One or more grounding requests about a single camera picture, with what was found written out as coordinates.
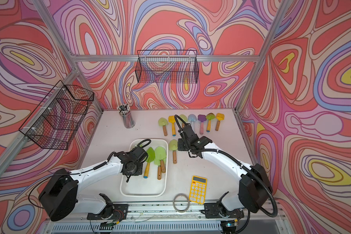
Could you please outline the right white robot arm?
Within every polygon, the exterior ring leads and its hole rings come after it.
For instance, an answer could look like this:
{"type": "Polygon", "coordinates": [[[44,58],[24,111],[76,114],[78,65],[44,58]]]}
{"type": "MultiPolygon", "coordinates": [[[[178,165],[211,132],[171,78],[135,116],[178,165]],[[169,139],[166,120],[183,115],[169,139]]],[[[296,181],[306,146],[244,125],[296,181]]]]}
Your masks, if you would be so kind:
{"type": "Polygon", "coordinates": [[[187,152],[190,158],[201,158],[219,167],[238,183],[238,191],[225,193],[216,203],[220,214],[226,216],[237,209],[252,213],[262,211],[269,217],[278,215],[273,188],[260,164],[244,163],[221,150],[211,139],[199,137],[179,115],[174,115],[179,128],[178,150],[187,152]]]}

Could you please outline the blue shovel pink handle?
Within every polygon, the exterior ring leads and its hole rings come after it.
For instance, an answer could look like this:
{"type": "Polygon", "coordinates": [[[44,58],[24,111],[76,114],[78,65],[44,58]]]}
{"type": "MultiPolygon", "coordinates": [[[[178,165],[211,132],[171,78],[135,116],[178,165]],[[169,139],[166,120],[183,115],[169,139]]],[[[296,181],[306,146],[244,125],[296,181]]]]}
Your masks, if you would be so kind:
{"type": "Polygon", "coordinates": [[[197,117],[194,114],[190,114],[188,116],[188,122],[190,123],[191,128],[194,130],[195,129],[195,123],[197,121],[197,117]]]}

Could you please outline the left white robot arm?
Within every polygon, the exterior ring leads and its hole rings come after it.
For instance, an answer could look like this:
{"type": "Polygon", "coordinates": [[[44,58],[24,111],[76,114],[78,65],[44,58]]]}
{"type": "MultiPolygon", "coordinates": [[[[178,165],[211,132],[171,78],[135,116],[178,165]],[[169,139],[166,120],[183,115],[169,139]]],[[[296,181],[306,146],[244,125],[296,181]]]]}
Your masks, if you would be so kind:
{"type": "Polygon", "coordinates": [[[122,174],[127,178],[142,175],[147,152],[140,146],[129,152],[112,152],[107,160],[79,170],[56,171],[39,195],[39,201],[52,222],[69,214],[91,213],[107,218],[113,203],[106,194],[82,194],[88,186],[109,176],[122,174]]]}

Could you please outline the purple shovel pink handle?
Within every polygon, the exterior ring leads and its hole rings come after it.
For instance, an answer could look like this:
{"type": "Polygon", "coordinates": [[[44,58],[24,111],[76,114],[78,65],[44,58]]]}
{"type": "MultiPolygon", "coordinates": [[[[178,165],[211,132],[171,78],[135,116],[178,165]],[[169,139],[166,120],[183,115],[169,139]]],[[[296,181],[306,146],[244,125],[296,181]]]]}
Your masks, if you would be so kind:
{"type": "Polygon", "coordinates": [[[206,115],[198,115],[198,121],[200,122],[199,133],[204,134],[204,123],[206,121],[206,115]]]}

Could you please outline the green shovel wooden handle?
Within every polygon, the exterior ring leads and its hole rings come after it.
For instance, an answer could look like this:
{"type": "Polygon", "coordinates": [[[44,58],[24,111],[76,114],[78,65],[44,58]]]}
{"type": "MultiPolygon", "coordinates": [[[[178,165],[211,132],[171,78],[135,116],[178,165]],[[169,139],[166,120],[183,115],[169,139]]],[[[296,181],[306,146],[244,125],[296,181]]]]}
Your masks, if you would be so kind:
{"type": "Polygon", "coordinates": [[[188,121],[188,118],[184,114],[179,115],[179,117],[182,119],[182,128],[184,128],[188,121]]]}
{"type": "Polygon", "coordinates": [[[167,128],[166,128],[166,126],[168,125],[168,120],[166,118],[160,118],[158,120],[158,124],[160,127],[162,127],[164,136],[165,137],[168,136],[167,128]]]}

